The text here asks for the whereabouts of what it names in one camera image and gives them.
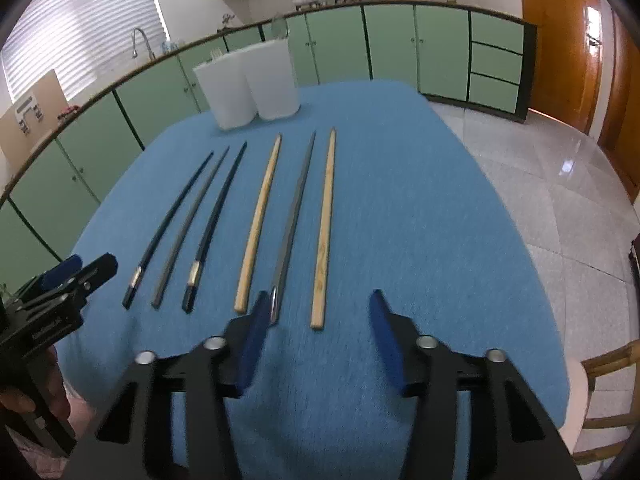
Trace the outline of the light wooden chopstick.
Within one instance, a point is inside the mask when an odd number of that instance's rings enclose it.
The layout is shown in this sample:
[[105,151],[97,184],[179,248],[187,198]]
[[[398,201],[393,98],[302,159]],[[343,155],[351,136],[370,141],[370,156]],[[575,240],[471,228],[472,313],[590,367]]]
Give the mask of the light wooden chopstick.
[[328,289],[329,252],[331,238],[331,219],[334,188],[334,166],[336,150],[336,129],[329,135],[324,170],[320,226],[318,236],[316,267],[314,268],[314,293],[312,294],[310,327],[322,330],[326,319],[326,290]]
[[240,315],[244,315],[248,307],[248,297],[250,296],[250,284],[252,284],[252,277],[255,267],[255,261],[258,251],[260,233],[262,232],[262,222],[266,213],[266,208],[269,200],[269,194],[271,185],[276,171],[278,157],[280,153],[280,147],[282,144],[282,136],[277,135],[274,140],[271,154],[268,160],[268,164],[262,178],[262,185],[260,186],[259,194],[257,197],[256,206],[254,209],[252,223],[250,224],[250,232],[245,246],[244,257],[242,261],[238,288],[236,289],[236,295],[234,300],[234,312]]

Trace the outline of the grey metal chopstick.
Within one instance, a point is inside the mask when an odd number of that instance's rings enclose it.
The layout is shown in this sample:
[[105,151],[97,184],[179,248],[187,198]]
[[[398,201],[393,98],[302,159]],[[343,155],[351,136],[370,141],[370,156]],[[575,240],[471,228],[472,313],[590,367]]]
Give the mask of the grey metal chopstick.
[[283,233],[282,243],[279,250],[278,261],[276,270],[274,270],[270,297],[270,325],[277,324],[280,314],[280,307],[282,304],[282,298],[285,290],[286,277],[288,276],[288,264],[291,259],[291,252],[293,247],[293,240],[295,236],[297,220],[299,216],[300,207],[302,206],[303,195],[305,191],[306,181],[308,177],[309,166],[311,162],[312,151],[314,150],[314,141],[316,140],[316,134],[313,133],[310,137],[303,165],[300,168],[300,173],[296,182],[295,191],[292,198],[290,210],[288,211],[288,220]]

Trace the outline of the green lower kitchen cabinets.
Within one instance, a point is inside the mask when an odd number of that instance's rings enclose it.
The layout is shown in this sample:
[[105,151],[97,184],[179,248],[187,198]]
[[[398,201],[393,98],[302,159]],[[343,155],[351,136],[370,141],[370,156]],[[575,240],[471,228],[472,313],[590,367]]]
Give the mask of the green lower kitchen cabinets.
[[[536,28],[510,15],[396,2],[288,16],[303,87],[402,80],[432,101],[516,122],[528,114]],[[1,188],[1,289],[16,292],[72,250],[99,203],[166,128],[206,110],[196,66],[272,39],[269,23],[194,42],[111,84],[23,151]]]

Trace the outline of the blue table cloth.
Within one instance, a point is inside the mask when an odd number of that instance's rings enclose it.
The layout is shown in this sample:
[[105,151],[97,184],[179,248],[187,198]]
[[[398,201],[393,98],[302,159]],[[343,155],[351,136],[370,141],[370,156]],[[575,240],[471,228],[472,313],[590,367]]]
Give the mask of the blue table cloth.
[[290,118],[232,131],[192,116],[132,163],[75,246],[85,261],[113,254],[118,271],[58,344],[65,379],[98,407],[139,352],[175,356],[224,330],[275,162],[252,292],[271,288],[293,198],[303,201],[278,322],[254,382],[228,402],[245,478],[398,476],[416,404],[376,351],[375,290],[454,351],[505,351],[562,425],[568,380],[549,300],[458,137],[397,81],[325,84],[299,99]]

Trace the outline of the cardboard box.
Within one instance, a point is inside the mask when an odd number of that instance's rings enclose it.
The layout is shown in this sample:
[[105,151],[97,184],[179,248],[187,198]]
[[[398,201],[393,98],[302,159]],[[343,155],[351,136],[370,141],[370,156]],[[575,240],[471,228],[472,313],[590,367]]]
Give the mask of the cardboard box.
[[54,70],[37,80],[1,117],[1,149],[15,174],[40,142],[56,128],[68,107]]

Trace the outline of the white window blind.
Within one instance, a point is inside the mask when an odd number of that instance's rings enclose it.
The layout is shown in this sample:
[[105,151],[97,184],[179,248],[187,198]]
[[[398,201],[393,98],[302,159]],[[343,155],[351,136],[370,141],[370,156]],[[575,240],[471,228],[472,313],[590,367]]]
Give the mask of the white window blind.
[[12,100],[54,70],[66,99],[160,53],[156,0],[32,0],[1,49]]

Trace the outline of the metal fork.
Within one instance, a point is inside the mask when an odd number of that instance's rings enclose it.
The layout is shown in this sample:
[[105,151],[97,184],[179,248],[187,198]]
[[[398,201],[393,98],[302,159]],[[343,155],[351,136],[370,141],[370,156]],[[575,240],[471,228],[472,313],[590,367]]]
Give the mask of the metal fork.
[[218,60],[218,58],[221,58],[224,55],[224,52],[222,52],[221,49],[213,49],[210,51],[210,56],[212,57],[213,61]]

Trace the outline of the white utensil holder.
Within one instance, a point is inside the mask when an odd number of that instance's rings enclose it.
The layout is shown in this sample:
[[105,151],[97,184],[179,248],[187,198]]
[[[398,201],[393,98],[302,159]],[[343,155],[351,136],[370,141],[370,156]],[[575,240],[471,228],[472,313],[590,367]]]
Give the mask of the white utensil holder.
[[193,69],[217,126],[241,128],[295,115],[300,107],[286,38],[218,55]]

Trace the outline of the wooden chair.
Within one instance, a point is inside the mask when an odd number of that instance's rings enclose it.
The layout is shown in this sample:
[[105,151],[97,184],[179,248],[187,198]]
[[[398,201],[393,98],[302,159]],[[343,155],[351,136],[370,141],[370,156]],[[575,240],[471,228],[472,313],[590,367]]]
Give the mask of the wooden chair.
[[639,341],[579,362],[587,387],[587,407],[573,452],[577,466],[614,463],[634,454],[639,428]]

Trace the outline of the brown wooden door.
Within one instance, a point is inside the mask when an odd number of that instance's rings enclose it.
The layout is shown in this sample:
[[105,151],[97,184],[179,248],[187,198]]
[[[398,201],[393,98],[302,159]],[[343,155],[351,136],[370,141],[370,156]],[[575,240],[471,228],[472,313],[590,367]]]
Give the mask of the brown wooden door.
[[605,0],[522,0],[537,26],[532,105],[587,133],[603,124],[600,147],[628,195],[639,196],[639,48]]

